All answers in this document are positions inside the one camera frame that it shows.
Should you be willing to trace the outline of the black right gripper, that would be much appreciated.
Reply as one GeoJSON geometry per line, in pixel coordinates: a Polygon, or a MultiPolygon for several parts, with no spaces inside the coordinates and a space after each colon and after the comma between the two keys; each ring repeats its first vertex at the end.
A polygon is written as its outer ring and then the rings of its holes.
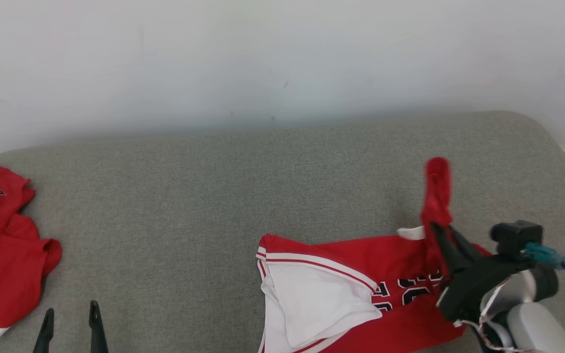
{"type": "Polygon", "coordinates": [[[536,265],[532,259],[506,255],[480,259],[480,251],[453,226],[435,222],[430,222],[430,248],[442,279],[450,281],[437,301],[438,310],[449,322],[475,320],[484,295],[511,275],[536,265]]]}

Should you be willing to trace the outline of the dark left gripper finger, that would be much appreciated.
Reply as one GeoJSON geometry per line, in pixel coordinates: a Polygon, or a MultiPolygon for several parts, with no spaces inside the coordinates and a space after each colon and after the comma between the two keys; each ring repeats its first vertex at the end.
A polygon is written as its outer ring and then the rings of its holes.
{"type": "Polygon", "coordinates": [[[54,318],[55,312],[53,308],[49,308],[44,316],[40,331],[34,344],[33,353],[49,353],[50,342],[54,335],[54,318]]]}
{"type": "Polygon", "coordinates": [[[90,302],[88,324],[91,328],[91,353],[108,353],[107,337],[103,326],[100,306],[96,300],[90,302]]]}

